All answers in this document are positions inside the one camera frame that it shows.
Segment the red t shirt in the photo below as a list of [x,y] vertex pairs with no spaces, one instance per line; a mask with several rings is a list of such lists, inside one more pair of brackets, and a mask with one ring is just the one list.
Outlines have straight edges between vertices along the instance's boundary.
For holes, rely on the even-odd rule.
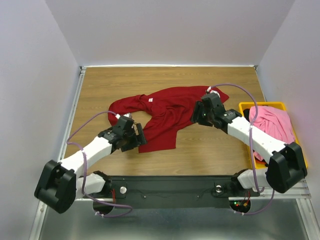
[[119,115],[145,112],[151,116],[143,128],[147,144],[139,153],[176,148],[177,133],[192,124],[191,117],[197,101],[206,94],[208,86],[170,87],[149,95],[141,94],[113,102],[108,110]]

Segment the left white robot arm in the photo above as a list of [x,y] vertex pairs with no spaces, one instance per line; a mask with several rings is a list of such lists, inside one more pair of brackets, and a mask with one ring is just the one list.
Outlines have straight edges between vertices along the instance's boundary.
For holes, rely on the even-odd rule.
[[87,174],[93,164],[116,150],[132,150],[147,143],[141,124],[129,121],[117,123],[100,132],[88,145],[59,161],[48,161],[40,174],[34,196],[62,214],[75,200],[85,195],[106,197],[111,184],[102,173]]

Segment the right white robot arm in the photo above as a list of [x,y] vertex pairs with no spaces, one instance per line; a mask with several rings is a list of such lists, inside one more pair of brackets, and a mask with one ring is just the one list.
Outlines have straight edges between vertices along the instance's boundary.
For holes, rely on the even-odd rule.
[[240,112],[225,110],[222,103],[197,101],[191,121],[215,127],[237,138],[266,162],[266,168],[245,169],[234,175],[235,180],[230,182],[230,189],[235,195],[242,195],[252,188],[268,187],[283,194],[308,174],[303,151],[298,143],[275,139],[252,126]]

